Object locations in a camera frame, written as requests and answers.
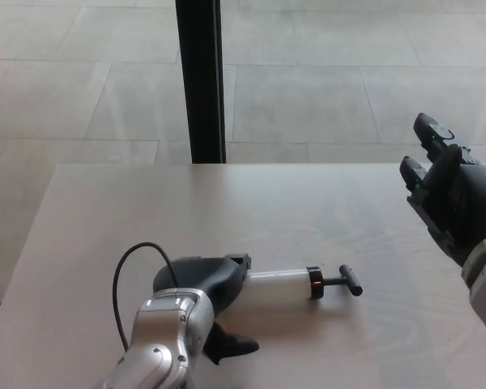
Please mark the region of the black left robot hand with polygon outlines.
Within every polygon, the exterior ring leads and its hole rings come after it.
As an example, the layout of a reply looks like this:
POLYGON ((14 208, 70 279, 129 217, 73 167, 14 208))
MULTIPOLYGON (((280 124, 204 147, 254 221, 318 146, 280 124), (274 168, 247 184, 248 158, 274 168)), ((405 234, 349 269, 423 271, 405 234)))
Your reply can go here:
MULTIPOLYGON (((224 257, 183 257, 161 268, 154 280, 155 293, 171 288, 198 289, 211 300, 214 314, 223 313, 240 295, 251 258, 248 254, 224 257)), ((259 350, 257 341, 247 336, 226 332, 214 323, 203 345, 203 354, 218 365, 224 358, 239 357, 259 350)))

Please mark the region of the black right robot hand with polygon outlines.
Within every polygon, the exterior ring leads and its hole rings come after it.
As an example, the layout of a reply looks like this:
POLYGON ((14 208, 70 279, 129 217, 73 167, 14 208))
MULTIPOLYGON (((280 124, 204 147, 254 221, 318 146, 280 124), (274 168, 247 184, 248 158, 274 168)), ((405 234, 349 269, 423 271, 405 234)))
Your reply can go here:
POLYGON ((410 191, 408 203, 438 247, 459 266, 486 239, 486 165, 471 147, 425 113, 413 130, 431 162, 424 168, 405 156, 399 172, 410 191))

